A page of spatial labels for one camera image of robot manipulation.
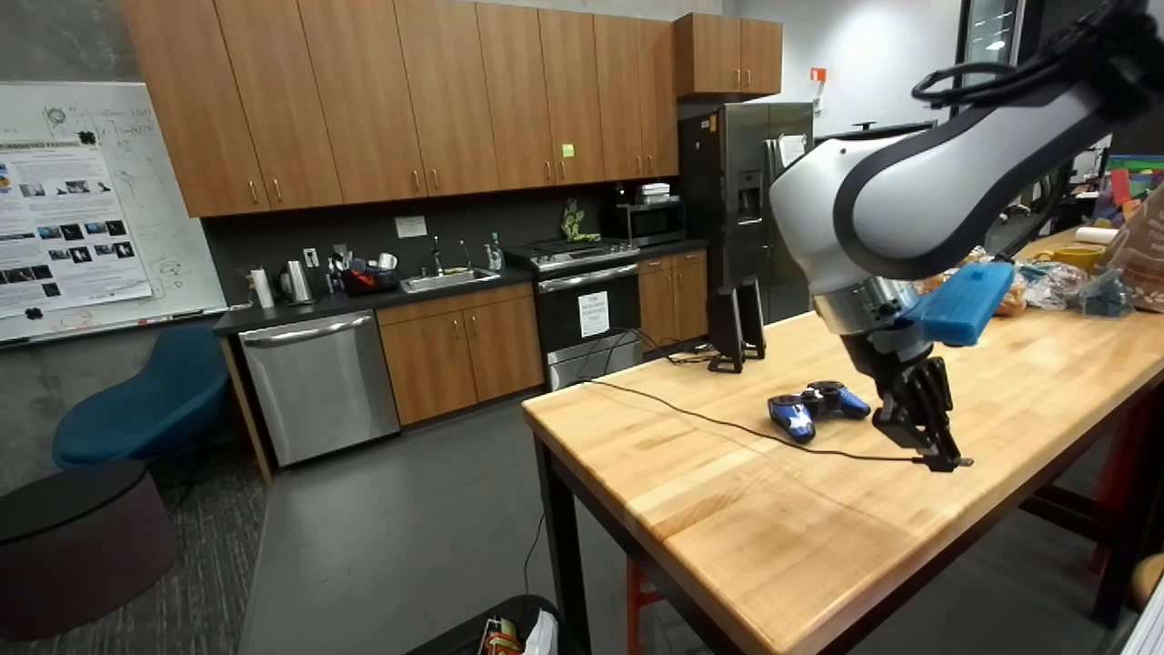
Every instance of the stove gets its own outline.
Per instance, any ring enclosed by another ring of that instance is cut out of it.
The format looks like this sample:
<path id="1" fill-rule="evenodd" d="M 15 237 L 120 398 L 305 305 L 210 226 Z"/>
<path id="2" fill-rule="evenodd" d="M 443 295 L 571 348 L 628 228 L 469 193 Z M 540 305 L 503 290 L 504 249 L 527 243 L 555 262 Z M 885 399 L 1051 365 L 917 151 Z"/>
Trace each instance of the stove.
<path id="1" fill-rule="evenodd" d="M 533 239 L 504 253 L 533 271 L 533 316 L 549 390 L 640 362 L 640 249 L 628 239 Z"/>
<path id="2" fill-rule="evenodd" d="M 508 262 L 527 265 L 539 278 L 549 278 L 549 274 L 637 262 L 640 249 L 628 239 L 533 239 L 504 255 Z"/>

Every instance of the lower cabinet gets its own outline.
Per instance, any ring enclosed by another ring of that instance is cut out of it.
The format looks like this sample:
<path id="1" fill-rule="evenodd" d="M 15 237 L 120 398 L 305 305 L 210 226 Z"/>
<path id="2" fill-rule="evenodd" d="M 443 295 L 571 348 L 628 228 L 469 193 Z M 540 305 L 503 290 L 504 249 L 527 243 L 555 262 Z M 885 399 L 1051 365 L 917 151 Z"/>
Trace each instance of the lower cabinet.
<path id="1" fill-rule="evenodd" d="M 540 387 L 527 284 L 378 310 L 400 422 Z"/>
<path id="2" fill-rule="evenodd" d="M 643 348 L 670 348 L 706 334 L 706 253 L 640 262 Z"/>

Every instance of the dishwasher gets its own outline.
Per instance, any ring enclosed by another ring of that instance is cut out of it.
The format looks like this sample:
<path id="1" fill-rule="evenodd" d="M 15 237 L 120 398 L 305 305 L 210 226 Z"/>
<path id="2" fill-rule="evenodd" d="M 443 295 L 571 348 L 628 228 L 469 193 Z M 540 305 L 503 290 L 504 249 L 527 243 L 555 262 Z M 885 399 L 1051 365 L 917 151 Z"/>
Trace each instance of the dishwasher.
<path id="1" fill-rule="evenodd" d="M 278 465 L 400 433 L 371 314 L 240 330 Z"/>

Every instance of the wooden cabinet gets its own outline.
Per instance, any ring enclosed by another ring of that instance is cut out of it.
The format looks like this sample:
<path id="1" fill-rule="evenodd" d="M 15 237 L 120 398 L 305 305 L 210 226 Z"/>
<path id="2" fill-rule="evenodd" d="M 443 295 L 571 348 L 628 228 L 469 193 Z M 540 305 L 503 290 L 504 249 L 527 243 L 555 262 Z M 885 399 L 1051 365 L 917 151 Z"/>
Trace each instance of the wooden cabinet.
<path id="1" fill-rule="evenodd" d="M 469 0 L 397 0 L 426 193 L 503 190 Z"/>
<path id="2" fill-rule="evenodd" d="M 497 142 L 497 186 L 549 186 L 549 114 L 545 114 L 545 66 L 540 66 L 540 10 L 481 3 L 481 61 L 482 101 Z"/>
<path id="3" fill-rule="evenodd" d="M 124 0 L 193 214 L 676 176 L 670 23 L 469 0 Z"/>
<path id="4" fill-rule="evenodd" d="M 532 288 L 492 288 L 378 314 L 400 422 L 540 387 Z"/>
<path id="5" fill-rule="evenodd" d="M 607 15 L 592 20 L 592 31 L 607 177 L 671 177 L 681 168 L 671 31 Z"/>
<path id="6" fill-rule="evenodd" d="M 777 95 L 780 31 L 722 15 L 683 15 L 676 23 L 676 95 Z"/>
<path id="7" fill-rule="evenodd" d="M 605 126 L 592 114 L 596 95 L 596 42 L 592 15 L 539 10 L 540 66 L 549 114 L 549 171 L 555 183 L 605 177 Z"/>
<path id="8" fill-rule="evenodd" d="M 391 0 L 298 0 L 346 204 L 423 197 Z"/>
<path id="9" fill-rule="evenodd" d="M 592 20 L 481 3 L 503 190 L 605 177 Z"/>
<path id="10" fill-rule="evenodd" d="M 214 9 L 270 209 L 343 204 L 295 0 L 218 0 Z"/>
<path id="11" fill-rule="evenodd" d="M 706 334 L 706 253 L 640 262 L 643 348 L 670 348 Z"/>
<path id="12" fill-rule="evenodd" d="M 264 211 L 214 0 L 120 3 L 187 214 Z"/>

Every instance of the backsplash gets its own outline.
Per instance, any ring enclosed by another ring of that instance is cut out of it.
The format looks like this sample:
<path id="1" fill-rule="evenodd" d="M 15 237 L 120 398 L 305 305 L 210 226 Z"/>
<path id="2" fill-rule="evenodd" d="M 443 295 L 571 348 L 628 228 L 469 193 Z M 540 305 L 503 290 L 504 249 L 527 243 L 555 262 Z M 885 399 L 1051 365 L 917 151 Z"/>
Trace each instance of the backsplash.
<path id="1" fill-rule="evenodd" d="M 497 197 L 446 197 L 446 200 L 406 200 L 406 204 L 367 204 L 367 209 L 324 209 L 324 211 L 282 211 L 247 219 L 208 219 L 208 243 L 218 265 L 225 304 L 247 304 L 247 271 L 277 271 L 287 260 L 301 260 L 301 249 L 316 249 L 318 260 L 329 243 L 354 249 L 355 260 L 391 253 L 400 274 L 434 271 L 434 233 L 440 237 L 443 265 L 482 271 L 482 243 L 492 233 L 503 249 L 549 239 L 561 228 L 561 211 L 573 197 L 586 211 L 586 228 L 600 228 L 600 211 L 614 204 L 618 186 L 580 190 L 532 190 Z M 397 219 L 426 214 L 427 237 L 400 239 Z"/>

